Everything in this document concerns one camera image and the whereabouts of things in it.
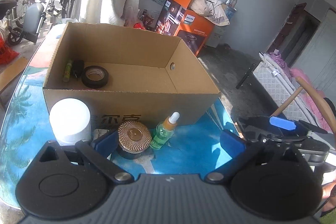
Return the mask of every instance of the green fabric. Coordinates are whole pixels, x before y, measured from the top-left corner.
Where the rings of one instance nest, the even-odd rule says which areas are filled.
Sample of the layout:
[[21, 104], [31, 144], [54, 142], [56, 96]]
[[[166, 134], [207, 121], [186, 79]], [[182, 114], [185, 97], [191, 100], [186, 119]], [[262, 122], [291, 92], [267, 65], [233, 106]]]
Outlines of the green fabric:
[[330, 213], [322, 216], [319, 219], [321, 224], [335, 224], [336, 223], [336, 210], [332, 210]]

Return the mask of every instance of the white door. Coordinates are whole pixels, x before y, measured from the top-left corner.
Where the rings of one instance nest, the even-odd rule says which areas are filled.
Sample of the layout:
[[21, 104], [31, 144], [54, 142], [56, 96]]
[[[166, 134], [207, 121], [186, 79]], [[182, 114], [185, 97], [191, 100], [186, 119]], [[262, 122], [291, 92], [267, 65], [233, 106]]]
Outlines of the white door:
[[336, 13], [332, 10], [328, 11], [293, 68], [302, 69], [314, 87], [322, 90], [336, 105]]

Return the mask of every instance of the metal screw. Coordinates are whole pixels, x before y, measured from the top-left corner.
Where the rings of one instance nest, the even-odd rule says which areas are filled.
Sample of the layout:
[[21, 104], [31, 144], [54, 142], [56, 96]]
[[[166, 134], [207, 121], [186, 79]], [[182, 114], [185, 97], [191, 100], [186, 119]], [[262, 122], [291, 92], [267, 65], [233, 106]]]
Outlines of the metal screw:
[[126, 181], [126, 180], [129, 180], [132, 178], [131, 174], [130, 173], [127, 173], [127, 172], [120, 172], [120, 173], [117, 173], [114, 178], [118, 181]]
[[212, 172], [208, 174], [207, 177], [211, 181], [220, 181], [224, 178], [224, 175], [218, 172]]

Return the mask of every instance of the cardboard box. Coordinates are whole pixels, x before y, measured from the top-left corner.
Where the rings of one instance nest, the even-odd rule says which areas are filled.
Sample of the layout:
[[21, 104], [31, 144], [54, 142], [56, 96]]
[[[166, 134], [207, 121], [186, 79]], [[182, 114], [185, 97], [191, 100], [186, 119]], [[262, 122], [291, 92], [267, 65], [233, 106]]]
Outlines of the cardboard box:
[[[109, 73], [99, 90], [80, 79], [62, 81], [67, 60], [82, 59]], [[174, 111], [179, 125], [195, 123], [219, 96], [219, 90], [179, 37], [109, 24], [68, 23], [53, 54], [43, 93], [48, 111], [64, 98], [90, 109], [98, 128], [139, 120], [149, 128]]]
[[190, 2], [191, 0], [166, 0], [156, 23], [156, 32], [181, 37], [197, 56], [214, 24], [188, 10]]

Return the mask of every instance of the white cylindrical container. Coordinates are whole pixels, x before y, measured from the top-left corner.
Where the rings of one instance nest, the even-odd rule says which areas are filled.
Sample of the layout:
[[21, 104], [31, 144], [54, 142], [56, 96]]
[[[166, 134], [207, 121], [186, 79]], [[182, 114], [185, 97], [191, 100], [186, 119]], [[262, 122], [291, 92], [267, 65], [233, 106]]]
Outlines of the white cylindrical container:
[[60, 145], [74, 145], [80, 140], [91, 139], [89, 108], [82, 101], [66, 98], [50, 110], [49, 121]]

